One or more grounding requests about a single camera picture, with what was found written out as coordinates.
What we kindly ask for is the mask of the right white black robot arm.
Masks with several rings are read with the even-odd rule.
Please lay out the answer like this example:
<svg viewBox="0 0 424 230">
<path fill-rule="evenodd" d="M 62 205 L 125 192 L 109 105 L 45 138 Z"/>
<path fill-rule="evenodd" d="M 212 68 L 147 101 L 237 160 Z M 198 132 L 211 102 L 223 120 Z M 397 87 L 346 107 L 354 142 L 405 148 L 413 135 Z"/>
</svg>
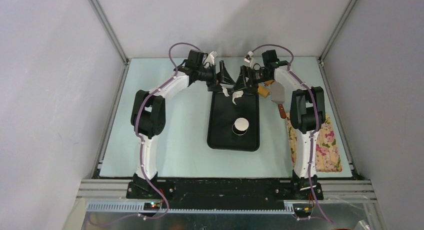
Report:
<svg viewBox="0 0 424 230">
<path fill-rule="evenodd" d="M 262 53 L 261 67 L 256 67 L 253 55 L 249 51 L 244 57 L 248 65 L 240 68 L 232 98 L 256 92 L 260 83 L 270 80 L 291 90 L 289 121 L 296 130 L 297 147 L 290 191 L 295 198 L 304 199 L 317 185 L 315 154 L 319 131 L 326 119 L 324 90 L 302 81 L 291 62 L 280 60 L 275 50 Z"/>
</svg>

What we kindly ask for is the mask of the wooden dough roller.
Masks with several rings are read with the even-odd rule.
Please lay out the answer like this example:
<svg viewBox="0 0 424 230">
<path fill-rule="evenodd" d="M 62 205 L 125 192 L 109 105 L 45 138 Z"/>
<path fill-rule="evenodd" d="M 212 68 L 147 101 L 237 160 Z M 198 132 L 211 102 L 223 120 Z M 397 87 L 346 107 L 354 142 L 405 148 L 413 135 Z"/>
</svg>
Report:
<svg viewBox="0 0 424 230">
<path fill-rule="evenodd" d="M 271 85 L 274 83 L 274 80 L 269 80 L 258 85 L 257 93 L 263 98 L 267 98 L 271 94 Z"/>
</svg>

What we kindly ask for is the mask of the metal spatula with red handle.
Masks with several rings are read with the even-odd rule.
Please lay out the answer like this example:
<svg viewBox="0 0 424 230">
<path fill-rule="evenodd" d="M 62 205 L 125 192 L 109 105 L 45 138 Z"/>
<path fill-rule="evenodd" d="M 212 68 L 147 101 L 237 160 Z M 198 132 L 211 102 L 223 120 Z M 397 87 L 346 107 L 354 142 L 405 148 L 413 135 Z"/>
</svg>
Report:
<svg viewBox="0 0 424 230">
<path fill-rule="evenodd" d="M 285 88 L 278 82 L 272 83 L 270 88 L 272 102 L 277 105 L 280 117 L 286 119 L 287 114 L 283 105 L 285 102 Z"/>
</svg>

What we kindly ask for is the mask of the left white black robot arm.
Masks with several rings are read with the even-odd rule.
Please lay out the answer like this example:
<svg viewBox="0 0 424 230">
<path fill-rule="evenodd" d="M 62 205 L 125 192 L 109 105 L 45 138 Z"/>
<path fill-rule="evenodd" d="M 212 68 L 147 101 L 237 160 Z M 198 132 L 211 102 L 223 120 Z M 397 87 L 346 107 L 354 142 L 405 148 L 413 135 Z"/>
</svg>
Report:
<svg viewBox="0 0 424 230">
<path fill-rule="evenodd" d="M 217 55 L 215 51 L 205 53 L 192 49 L 187 59 L 174 67 L 171 77 L 163 84 L 150 91 L 139 90 L 136 93 L 131 124 L 136 136 L 140 138 L 140 152 L 134 175 L 144 180 L 138 191 L 145 198 L 153 198 L 158 192 L 158 185 L 152 179 L 158 172 L 156 148 L 158 136 L 166 125 L 166 102 L 197 81 L 204 82 L 208 91 L 229 96 L 227 86 L 235 82 L 226 71 L 223 61 L 219 62 L 219 71 L 216 71 Z"/>
</svg>

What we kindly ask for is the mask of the small round metal cup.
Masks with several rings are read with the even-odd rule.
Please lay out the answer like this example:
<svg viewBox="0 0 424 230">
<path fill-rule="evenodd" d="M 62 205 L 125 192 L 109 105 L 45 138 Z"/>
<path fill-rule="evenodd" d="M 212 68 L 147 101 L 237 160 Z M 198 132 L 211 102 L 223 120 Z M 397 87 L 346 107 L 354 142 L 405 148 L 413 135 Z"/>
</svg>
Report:
<svg viewBox="0 0 424 230">
<path fill-rule="evenodd" d="M 237 128 L 237 126 L 235 125 L 235 124 L 233 124 L 232 125 L 232 132 L 235 134 L 235 135 L 238 135 L 238 136 L 243 136 L 246 132 L 247 132 L 247 128 L 242 128 L 242 129 L 239 129 L 239 128 Z"/>
</svg>

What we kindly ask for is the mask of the black baking tray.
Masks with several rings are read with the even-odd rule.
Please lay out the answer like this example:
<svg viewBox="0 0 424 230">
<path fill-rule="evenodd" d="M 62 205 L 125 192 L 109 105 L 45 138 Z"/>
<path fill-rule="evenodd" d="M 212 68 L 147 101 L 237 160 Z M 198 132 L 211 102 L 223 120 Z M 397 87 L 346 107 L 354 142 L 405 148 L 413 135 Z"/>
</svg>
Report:
<svg viewBox="0 0 424 230">
<path fill-rule="evenodd" d="M 245 94 L 235 102 L 236 105 L 223 93 L 212 94 L 207 144 L 213 149 L 254 152 L 260 146 L 259 96 Z M 249 121 L 243 136 L 232 131 L 232 125 L 240 117 Z"/>
</svg>

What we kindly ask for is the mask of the white dough ball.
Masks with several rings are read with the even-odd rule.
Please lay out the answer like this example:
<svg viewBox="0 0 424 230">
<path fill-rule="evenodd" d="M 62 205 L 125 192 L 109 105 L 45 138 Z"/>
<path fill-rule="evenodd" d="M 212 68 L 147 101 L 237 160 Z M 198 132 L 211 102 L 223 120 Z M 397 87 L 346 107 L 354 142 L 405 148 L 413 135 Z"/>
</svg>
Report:
<svg viewBox="0 0 424 230">
<path fill-rule="evenodd" d="M 221 86 L 221 88 L 222 88 L 222 92 L 223 92 L 224 96 L 225 97 L 230 97 L 229 92 L 228 92 L 228 89 L 225 88 L 224 86 Z M 241 98 L 243 96 L 243 94 L 244 94 L 244 91 L 243 90 L 239 90 L 239 91 L 233 92 L 232 95 L 231 95 L 231 97 L 232 97 L 232 103 L 234 105 L 236 105 L 236 99 L 237 98 Z"/>
</svg>

